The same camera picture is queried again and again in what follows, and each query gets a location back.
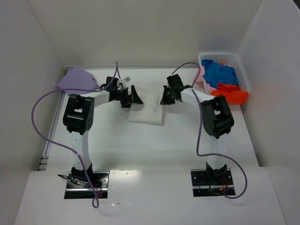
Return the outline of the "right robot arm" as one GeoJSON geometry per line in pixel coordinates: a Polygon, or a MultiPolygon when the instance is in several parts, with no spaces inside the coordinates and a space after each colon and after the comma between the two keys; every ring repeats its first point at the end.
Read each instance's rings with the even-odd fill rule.
{"type": "Polygon", "coordinates": [[[200,125],[196,143],[196,154],[199,157],[207,157],[206,177],[211,183],[218,182],[225,176],[226,163],[224,157],[223,135],[231,132],[234,119],[224,96],[212,96],[195,90],[191,85],[184,85],[178,74],[167,77],[167,85],[164,86],[161,105],[172,105],[176,101],[191,104],[199,108],[200,125]],[[200,139],[202,130],[211,137],[212,150],[209,153],[200,153],[200,139]]]}

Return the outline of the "white t shirt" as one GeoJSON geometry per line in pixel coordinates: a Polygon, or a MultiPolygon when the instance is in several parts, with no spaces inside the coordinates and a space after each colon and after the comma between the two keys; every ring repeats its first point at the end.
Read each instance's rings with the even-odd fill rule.
{"type": "Polygon", "coordinates": [[[143,104],[132,105],[127,120],[133,123],[163,126],[166,109],[160,104],[162,92],[143,88],[136,88],[136,92],[143,104]]]}

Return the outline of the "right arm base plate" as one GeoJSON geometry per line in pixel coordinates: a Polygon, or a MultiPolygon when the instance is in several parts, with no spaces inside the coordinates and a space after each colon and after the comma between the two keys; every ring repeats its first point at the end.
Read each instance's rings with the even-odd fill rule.
{"type": "Polygon", "coordinates": [[[224,196],[224,191],[228,196],[236,195],[230,169],[216,181],[210,181],[204,169],[190,172],[193,197],[224,196]]]}

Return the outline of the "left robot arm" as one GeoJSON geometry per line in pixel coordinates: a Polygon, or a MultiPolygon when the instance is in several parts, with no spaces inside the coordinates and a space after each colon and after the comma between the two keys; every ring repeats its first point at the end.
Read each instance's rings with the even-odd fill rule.
{"type": "Polygon", "coordinates": [[[132,104],[143,105],[135,86],[128,87],[129,77],[123,79],[107,77],[101,85],[106,90],[96,91],[89,96],[71,94],[69,96],[63,124],[71,137],[72,149],[76,157],[68,179],[73,183],[87,186],[93,180],[92,162],[89,156],[88,134],[93,125],[94,108],[111,101],[119,101],[122,108],[130,108],[132,104]]]}

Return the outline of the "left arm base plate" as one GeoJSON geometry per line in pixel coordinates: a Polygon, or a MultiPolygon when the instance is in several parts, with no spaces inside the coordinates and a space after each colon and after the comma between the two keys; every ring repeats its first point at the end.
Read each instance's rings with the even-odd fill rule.
{"type": "MultiPolygon", "coordinates": [[[[100,199],[108,196],[109,172],[95,172],[91,176],[92,185],[100,199]]],[[[94,193],[86,177],[72,178],[69,173],[64,199],[93,199],[94,193]]]]}

